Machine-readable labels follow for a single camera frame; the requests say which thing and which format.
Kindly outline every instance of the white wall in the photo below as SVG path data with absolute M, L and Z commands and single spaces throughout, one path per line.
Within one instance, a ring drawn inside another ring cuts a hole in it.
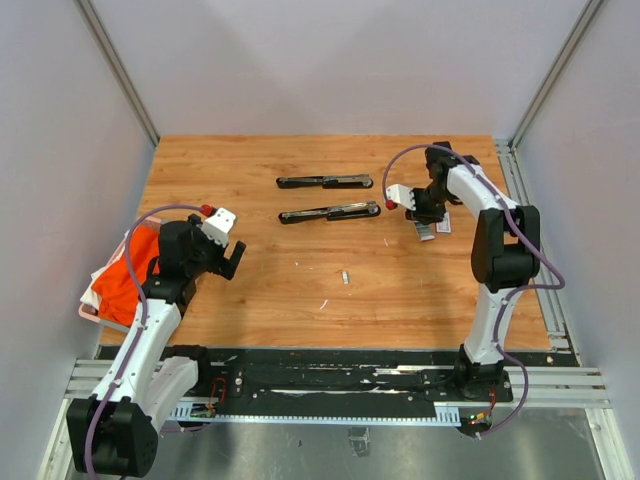
M 152 148 L 71 0 L 0 1 L 0 465 L 35 478 Z
M 585 0 L 95 0 L 161 134 L 510 136 Z
M 519 153 L 588 365 L 640 475 L 640 3 L 608 2 Z

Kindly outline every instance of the red cable connector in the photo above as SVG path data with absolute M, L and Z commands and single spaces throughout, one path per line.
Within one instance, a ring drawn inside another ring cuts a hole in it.
M 213 208 L 211 205 L 202 205 L 200 207 L 202 210 L 202 214 L 206 217 L 210 217 L 211 215 L 213 215 L 214 213 L 216 213 L 216 209 Z

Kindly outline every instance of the wooden tabletop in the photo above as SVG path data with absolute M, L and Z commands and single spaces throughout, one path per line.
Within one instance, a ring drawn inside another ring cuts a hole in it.
M 205 274 L 170 343 L 263 347 L 457 348 L 474 316 L 478 285 L 470 253 L 475 221 L 449 206 L 452 234 L 419 242 L 403 209 L 370 219 L 281 225 L 280 212 L 376 200 L 389 159 L 416 143 L 449 140 L 474 155 L 506 192 L 490 137 L 163 137 L 140 213 L 172 203 L 234 212 L 232 241 L 247 244 L 235 278 Z M 369 190 L 280 190 L 280 176 L 369 173 Z M 399 160 L 390 183 L 426 186 L 424 153 Z M 167 220 L 189 212 L 171 211 Z M 347 271 L 349 284 L 343 283 Z M 123 335 L 105 329 L 102 343 Z M 519 301 L 511 349 L 548 349 L 533 292 Z

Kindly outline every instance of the floor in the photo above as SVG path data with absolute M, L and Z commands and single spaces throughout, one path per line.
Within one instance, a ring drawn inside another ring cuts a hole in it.
M 236 423 L 165 434 L 145 478 L 604 480 L 584 410 L 525 409 L 499 434 L 475 442 L 452 427 L 371 427 L 362 457 L 353 455 L 348 430 Z M 73 468 L 67 476 L 84 478 Z
M 382 201 L 389 159 L 416 143 L 451 141 L 474 155 L 504 191 L 490 137 L 169 136 L 157 150 L 140 213 L 171 203 L 224 206 L 247 244 L 236 277 L 204 275 L 171 343 L 241 347 L 457 348 L 474 316 L 470 267 L 475 221 L 449 207 L 453 233 L 419 242 L 401 209 L 371 219 L 281 225 L 282 211 Z M 276 177 L 369 173 L 370 190 L 280 190 Z M 412 152 L 391 183 L 426 186 L 424 154 Z M 183 219 L 167 212 L 163 219 Z M 343 283 L 347 271 L 349 284 Z M 123 334 L 105 329 L 103 344 Z M 533 292 L 518 303 L 507 348 L 548 349 Z

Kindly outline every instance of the orange cloth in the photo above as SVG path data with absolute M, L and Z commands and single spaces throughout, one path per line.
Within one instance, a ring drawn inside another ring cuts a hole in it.
M 158 232 L 140 226 L 131 239 L 131 261 L 138 281 L 147 279 L 147 268 L 158 256 Z M 107 268 L 93 283 L 91 289 L 102 298 L 98 316 L 104 320 L 130 327 L 138 305 L 138 292 L 127 270 L 124 254 Z

